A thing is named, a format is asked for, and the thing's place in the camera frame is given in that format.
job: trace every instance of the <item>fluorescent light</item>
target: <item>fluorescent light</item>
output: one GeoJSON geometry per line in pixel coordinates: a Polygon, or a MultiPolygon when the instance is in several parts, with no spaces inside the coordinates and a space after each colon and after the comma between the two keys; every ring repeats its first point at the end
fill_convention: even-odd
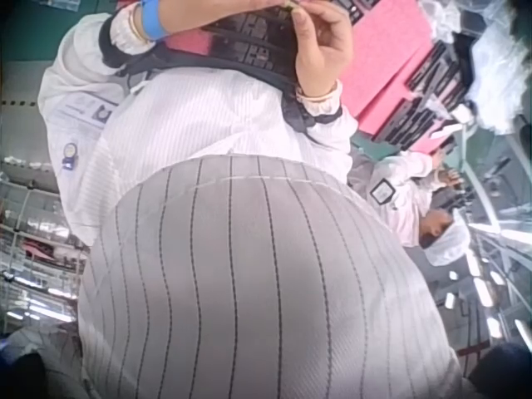
{"type": "Polygon", "coordinates": [[[21,316],[20,314],[16,314],[13,312],[7,312],[8,316],[11,316],[12,318],[16,318],[16,320],[24,320],[24,316],[21,316]]]}
{"type": "Polygon", "coordinates": [[[500,233],[500,229],[495,226],[492,226],[491,224],[469,223],[469,227],[479,230],[479,231],[484,231],[486,233],[492,233],[492,234],[500,233]]]}
{"type": "Polygon", "coordinates": [[[456,296],[453,293],[447,293],[445,307],[448,309],[454,309],[456,304],[456,296]]]}
{"type": "Polygon", "coordinates": [[[493,281],[495,281],[495,284],[497,284],[497,285],[505,285],[506,284],[506,281],[497,272],[491,271],[490,275],[491,275],[491,278],[493,279],[493,281]]]}
{"type": "Polygon", "coordinates": [[[61,320],[62,322],[73,322],[74,318],[71,318],[70,316],[67,316],[66,314],[60,314],[57,312],[53,312],[52,310],[39,308],[38,306],[30,306],[30,310],[33,312],[37,312],[40,314],[44,314],[45,316],[48,316],[49,318],[56,318],[57,320],[61,320]]]}
{"type": "Polygon", "coordinates": [[[485,308],[493,307],[493,298],[485,281],[481,278],[474,278],[476,292],[479,294],[480,303],[485,308]]]}
{"type": "Polygon", "coordinates": [[[527,233],[526,231],[517,231],[517,230],[502,230],[500,235],[507,239],[513,239],[514,241],[519,241],[524,244],[532,244],[532,233],[527,233]]]}
{"type": "Polygon", "coordinates": [[[507,239],[513,239],[524,244],[532,244],[532,233],[519,230],[498,229],[490,224],[469,223],[469,227],[491,234],[500,234],[507,239]]]}
{"type": "Polygon", "coordinates": [[[515,320],[515,326],[519,330],[519,334],[521,334],[526,346],[532,352],[532,332],[530,332],[529,326],[522,320],[515,320]]]}
{"type": "Polygon", "coordinates": [[[73,295],[71,293],[64,293],[61,290],[56,289],[56,288],[49,288],[48,292],[51,293],[52,295],[58,295],[58,296],[64,297],[64,298],[69,298],[69,299],[76,299],[77,298],[76,295],[73,295]]]}
{"type": "Polygon", "coordinates": [[[32,282],[30,280],[26,280],[25,278],[22,278],[22,277],[15,277],[15,281],[17,281],[18,283],[25,284],[25,285],[27,285],[29,287],[43,288],[42,285],[35,284],[34,282],[32,282]]]}
{"type": "Polygon", "coordinates": [[[490,335],[493,338],[502,338],[502,331],[500,330],[499,320],[496,318],[487,318],[488,329],[490,330],[490,335]]]}
{"type": "Polygon", "coordinates": [[[469,266],[471,276],[480,277],[479,260],[476,258],[475,253],[471,249],[468,249],[465,252],[465,257],[467,258],[467,265],[469,266]]]}
{"type": "Polygon", "coordinates": [[[43,308],[47,308],[47,307],[48,307],[45,303],[42,303],[42,302],[36,301],[35,299],[31,299],[31,298],[29,298],[29,299],[27,299],[27,301],[28,301],[29,303],[33,303],[34,305],[41,306],[41,307],[43,307],[43,308]]]}
{"type": "Polygon", "coordinates": [[[29,312],[25,312],[24,313],[24,316],[29,316],[30,318],[32,318],[33,320],[41,320],[41,318],[39,318],[37,315],[35,314],[31,314],[29,312]]]}

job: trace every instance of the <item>blue wristband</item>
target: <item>blue wristband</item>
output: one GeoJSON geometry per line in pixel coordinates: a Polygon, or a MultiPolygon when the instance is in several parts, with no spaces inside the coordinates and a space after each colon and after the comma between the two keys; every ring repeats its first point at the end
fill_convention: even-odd
{"type": "Polygon", "coordinates": [[[149,39],[156,41],[168,36],[159,19],[159,0],[142,0],[142,27],[149,39]]]}

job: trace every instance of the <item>finger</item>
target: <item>finger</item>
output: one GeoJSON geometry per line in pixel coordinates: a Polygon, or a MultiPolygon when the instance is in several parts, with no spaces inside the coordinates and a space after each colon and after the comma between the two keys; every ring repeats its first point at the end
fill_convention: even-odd
{"type": "Polygon", "coordinates": [[[319,53],[318,38],[316,36],[316,27],[314,21],[303,8],[294,8],[292,10],[293,27],[298,39],[299,52],[306,55],[319,53]]]}
{"type": "Polygon", "coordinates": [[[330,2],[329,0],[313,0],[314,3],[321,4],[324,7],[330,8],[334,12],[340,12],[344,14],[346,17],[349,17],[349,12],[344,7],[338,6],[334,2],[330,2]]]}
{"type": "Polygon", "coordinates": [[[320,17],[331,27],[336,29],[341,28],[342,33],[349,33],[351,36],[351,21],[347,12],[332,3],[329,2],[302,2],[300,4],[302,8],[307,10],[308,13],[320,17]]]}
{"type": "Polygon", "coordinates": [[[331,33],[330,47],[352,56],[352,25],[349,15],[343,8],[329,2],[302,2],[300,4],[307,12],[321,19],[331,33]]]}

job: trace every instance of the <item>hairnet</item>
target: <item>hairnet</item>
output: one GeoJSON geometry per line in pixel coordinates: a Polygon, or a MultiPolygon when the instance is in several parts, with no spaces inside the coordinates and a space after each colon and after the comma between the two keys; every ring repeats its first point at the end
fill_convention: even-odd
{"type": "Polygon", "coordinates": [[[461,384],[395,235],[333,177],[268,157],[189,160],[130,191],[91,249],[79,317],[103,398],[455,397],[461,384]]]}
{"type": "Polygon", "coordinates": [[[453,210],[454,222],[433,245],[425,249],[425,255],[433,266],[445,266],[466,254],[471,244],[471,234],[458,209],[453,210]]]}

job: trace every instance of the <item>gold bracelet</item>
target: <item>gold bracelet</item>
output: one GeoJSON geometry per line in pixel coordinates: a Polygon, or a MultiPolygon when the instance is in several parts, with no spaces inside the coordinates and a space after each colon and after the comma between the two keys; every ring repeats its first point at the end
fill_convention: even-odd
{"type": "Polygon", "coordinates": [[[142,37],[142,35],[139,33],[139,30],[137,29],[135,25],[135,11],[140,6],[140,3],[137,3],[133,9],[130,12],[129,22],[130,22],[130,28],[133,34],[136,36],[137,39],[139,39],[144,44],[150,44],[152,43],[151,40],[146,39],[145,37],[142,37]]]}

